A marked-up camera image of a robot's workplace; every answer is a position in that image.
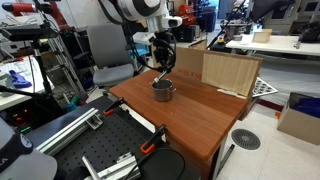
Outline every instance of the office chair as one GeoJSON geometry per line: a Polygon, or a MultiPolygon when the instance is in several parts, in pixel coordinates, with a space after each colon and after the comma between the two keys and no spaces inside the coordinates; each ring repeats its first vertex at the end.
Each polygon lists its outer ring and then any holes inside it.
{"type": "Polygon", "coordinates": [[[132,78],[134,69],[120,25],[106,23],[87,28],[93,61],[99,68],[93,82],[111,87],[132,78]]]}

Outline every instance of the white desk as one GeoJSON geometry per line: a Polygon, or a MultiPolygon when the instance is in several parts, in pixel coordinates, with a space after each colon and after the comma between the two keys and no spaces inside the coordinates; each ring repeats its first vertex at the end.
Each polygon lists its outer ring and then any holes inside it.
{"type": "Polygon", "coordinates": [[[271,36],[267,43],[252,42],[253,35],[243,35],[242,41],[230,41],[226,47],[233,49],[257,50],[289,54],[320,56],[320,44],[301,43],[300,48],[293,47],[298,36],[271,36]]]}
{"type": "MultiPolygon", "coordinates": [[[[43,87],[43,79],[40,73],[40,69],[39,69],[39,65],[38,62],[33,58],[30,57],[31,61],[32,61],[32,68],[33,68],[33,73],[34,73],[34,80],[35,80],[35,92],[40,93],[40,92],[44,92],[44,87],[43,87]]],[[[24,58],[24,65],[27,68],[27,70],[29,72],[31,72],[31,67],[30,67],[30,63],[29,63],[29,59],[28,57],[24,58]]],[[[0,70],[2,72],[6,72],[9,73],[10,70],[14,70],[17,73],[21,72],[21,70],[18,68],[17,65],[15,65],[16,63],[8,63],[8,64],[0,64],[0,70]]],[[[25,77],[25,79],[29,82],[31,82],[31,84],[33,85],[33,80],[32,80],[32,75],[30,73],[30,75],[25,76],[25,73],[21,73],[21,75],[23,75],[25,77]]],[[[52,82],[50,81],[50,79],[48,78],[51,88],[53,89],[54,86],[52,84],[52,82]]],[[[33,86],[30,86],[28,88],[22,88],[22,89],[18,89],[18,90],[22,90],[22,91],[27,91],[27,92],[33,92],[33,86]]],[[[21,102],[27,101],[31,99],[31,97],[29,96],[24,96],[24,95],[18,95],[18,94],[14,94],[12,96],[9,97],[2,97],[0,96],[0,111],[4,110],[6,108],[12,107],[16,104],[19,104],[21,102]]]]}

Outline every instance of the white floor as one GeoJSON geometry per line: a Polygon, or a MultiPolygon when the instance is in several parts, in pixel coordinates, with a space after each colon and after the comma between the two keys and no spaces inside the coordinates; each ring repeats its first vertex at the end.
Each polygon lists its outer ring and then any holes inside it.
{"type": "MultiPolygon", "coordinates": [[[[87,102],[102,96],[96,89],[87,102]]],[[[151,131],[154,126],[129,108],[133,117],[151,131]]],[[[218,180],[318,180],[320,179],[320,146],[304,142],[277,131],[275,111],[256,105],[248,117],[237,121],[234,129],[247,129],[261,141],[257,150],[236,146],[218,180]]],[[[234,144],[230,133],[224,151],[234,144]]]]}

